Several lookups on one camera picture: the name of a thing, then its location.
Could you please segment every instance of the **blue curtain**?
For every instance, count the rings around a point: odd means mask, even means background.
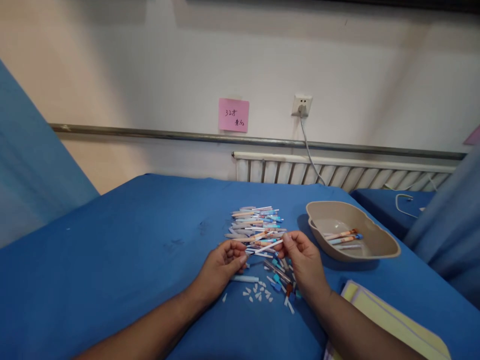
[[[0,61],[0,248],[97,196]]]
[[[439,189],[403,242],[480,309],[480,145]]]

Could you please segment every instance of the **wall outlet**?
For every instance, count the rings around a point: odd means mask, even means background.
[[[313,99],[314,98],[310,95],[296,94],[293,97],[293,107],[291,108],[291,115],[300,116],[299,106],[305,105],[306,109],[304,112],[301,113],[301,117],[306,118],[310,114],[310,107],[312,106]]]

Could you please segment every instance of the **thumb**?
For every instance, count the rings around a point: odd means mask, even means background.
[[[228,271],[228,276],[231,278],[235,273],[242,268],[247,262],[247,255],[242,255],[240,257],[236,257],[232,260],[227,266],[226,269]]]
[[[292,239],[288,232],[284,233],[281,238],[283,239],[283,245],[287,249],[292,260],[300,255],[300,250],[297,247],[297,243]]]

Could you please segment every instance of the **white cable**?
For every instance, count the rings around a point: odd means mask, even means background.
[[[320,175],[320,171],[317,171],[314,161],[312,160],[312,155],[310,155],[309,142],[307,140],[307,134],[305,133],[304,119],[302,118],[302,108],[305,108],[305,105],[300,105],[298,107],[298,113],[299,113],[298,117],[300,118],[301,130],[303,131],[303,138],[305,139],[306,152],[308,153],[308,158],[310,159],[310,164],[313,166],[313,170],[315,170],[316,174],[318,175],[323,185],[326,186],[327,184],[325,183],[324,178],[322,177],[322,175]]]
[[[410,196],[410,195],[407,195],[407,194],[397,194],[397,195],[395,196],[395,205],[396,205],[396,209],[397,209],[399,212],[404,213],[404,214],[406,214],[406,215],[408,215],[408,216],[411,216],[412,218],[418,219],[418,218],[419,218],[418,216],[415,216],[415,215],[412,215],[412,214],[410,214],[410,213],[408,213],[408,212],[405,212],[405,211],[400,210],[400,208],[399,208],[399,197],[409,198],[409,199],[413,199],[414,197],[413,197],[413,196]]]
[[[386,188],[389,188],[390,190],[393,190],[393,191],[407,191],[408,189],[410,189],[413,185],[416,185],[418,184],[419,182],[423,181],[424,179],[420,179],[420,180],[417,180],[415,181],[412,185],[404,188],[404,189],[394,189],[392,187],[390,187],[390,185],[388,185],[387,183],[384,183],[383,186],[386,187]],[[432,180],[432,178],[430,177],[430,175],[428,175],[428,180],[430,180],[431,182],[431,185],[433,186],[433,188],[435,189],[435,191],[437,192],[438,189],[437,189],[437,186],[435,185],[434,181]]]

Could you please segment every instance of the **hand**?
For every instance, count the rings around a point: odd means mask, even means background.
[[[283,243],[275,246],[278,257],[290,257],[300,292],[308,303],[328,299],[332,290],[325,278],[318,248],[301,231],[282,236]]]
[[[202,306],[208,307],[220,294],[236,272],[243,274],[247,265],[246,246],[234,240],[222,242],[210,251],[196,279],[187,292]]]

